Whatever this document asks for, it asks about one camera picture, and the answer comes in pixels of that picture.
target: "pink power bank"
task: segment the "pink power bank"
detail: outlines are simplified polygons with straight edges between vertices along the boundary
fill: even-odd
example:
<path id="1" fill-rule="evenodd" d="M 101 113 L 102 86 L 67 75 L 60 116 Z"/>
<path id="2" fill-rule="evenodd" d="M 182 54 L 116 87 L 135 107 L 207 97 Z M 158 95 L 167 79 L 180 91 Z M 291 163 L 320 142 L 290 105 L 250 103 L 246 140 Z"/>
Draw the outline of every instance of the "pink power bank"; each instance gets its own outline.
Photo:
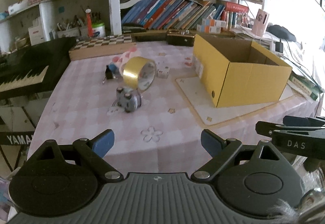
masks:
<path id="1" fill-rule="evenodd" d="M 262 9 L 258 10 L 253 28 L 251 32 L 257 36 L 263 36 L 268 26 L 269 15 L 267 12 Z"/>

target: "roll of tape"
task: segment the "roll of tape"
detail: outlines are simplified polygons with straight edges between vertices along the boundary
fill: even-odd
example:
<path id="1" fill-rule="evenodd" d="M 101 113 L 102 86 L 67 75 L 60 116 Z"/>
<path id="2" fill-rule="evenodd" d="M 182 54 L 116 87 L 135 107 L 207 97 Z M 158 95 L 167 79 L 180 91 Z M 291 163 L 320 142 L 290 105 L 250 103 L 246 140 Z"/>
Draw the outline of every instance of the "roll of tape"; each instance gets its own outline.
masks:
<path id="1" fill-rule="evenodd" d="M 133 57 L 124 65 L 123 80 L 127 86 L 145 91 L 155 78 L 156 68 L 153 60 Z"/>

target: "metal screw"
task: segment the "metal screw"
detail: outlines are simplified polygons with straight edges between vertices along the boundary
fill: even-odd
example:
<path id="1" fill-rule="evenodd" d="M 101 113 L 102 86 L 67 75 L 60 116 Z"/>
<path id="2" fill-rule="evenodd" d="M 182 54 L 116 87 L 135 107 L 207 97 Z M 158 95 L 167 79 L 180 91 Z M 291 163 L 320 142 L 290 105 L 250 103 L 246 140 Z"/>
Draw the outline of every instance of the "metal screw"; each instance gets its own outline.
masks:
<path id="1" fill-rule="evenodd" d="M 197 171 L 194 173 L 194 176 L 197 178 L 197 179 L 206 179 L 206 178 L 209 178 L 210 177 L 210 174 L 206 171 Z"/>
<path id="2" fill-rule="evenodd" d="M 105 177 L 107 179 L 111 179 L 111 180 L 114 180 L 114 179 L 118 179 L 121 177 L 121 174 L 119 172 L 116 172 L 116 171 L 110 171 L 110 172 L 107 172 L 105 174 Z"/>

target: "piano keyboard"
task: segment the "piano keyboard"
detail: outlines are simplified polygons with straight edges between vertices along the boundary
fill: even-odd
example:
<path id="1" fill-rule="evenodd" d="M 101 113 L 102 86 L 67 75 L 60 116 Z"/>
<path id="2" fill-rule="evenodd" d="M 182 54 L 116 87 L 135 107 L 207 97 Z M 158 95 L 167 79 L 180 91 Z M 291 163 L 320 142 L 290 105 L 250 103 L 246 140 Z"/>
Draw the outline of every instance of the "piano keyboard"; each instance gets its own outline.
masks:
<path id="1" fill-rule="evenodd" d="M 16 75 L 3 76 L 0 78 L 0 92 L 42 83 L 47 69 L 48 66 L 41 66 L 32 70 L 22 71 Z"/>

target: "table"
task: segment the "table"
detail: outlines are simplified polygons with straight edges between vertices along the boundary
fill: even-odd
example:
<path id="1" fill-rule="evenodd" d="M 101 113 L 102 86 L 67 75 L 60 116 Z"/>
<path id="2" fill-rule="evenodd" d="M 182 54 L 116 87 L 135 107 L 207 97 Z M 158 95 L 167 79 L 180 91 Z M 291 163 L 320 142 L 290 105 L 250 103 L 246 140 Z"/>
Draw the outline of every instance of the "table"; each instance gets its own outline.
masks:
<path id="1" fill-rule="evenodd" d="M 112 56 L 71 62 L 40 118 L 29 157 L 47 139 L 71 144 L 81 137 L 92 139 L 110 128 L 115 133 L 115 144 L 104 159 L 124 175 L 128 172 L 187 172 L 190 175 L 211 158 L 200 144 L 204 127 L 197 123 L 189 103 L 173 82 L 176 76 L 194 73 L 185 64 L 193 48 L 165 42 L 138 43 L 137 46 L 143 57 L 172 68 L 168 79 L 156 78 L 144 92 L 144 105 L 134 113 L 108 115 L 116 99 L 116 88 L 122 84 L 110 80 L 102 85 L 105 65 Z M 317 105 L 318 102 L 308 102 L 295 93 L 289 99 L 209 129 L 224 139 L 234 137 L 244 144 L 257 144 L 265 138 L 255 132 L 257 121 L 281 123 L 285 115 L 314 116 Z"/>

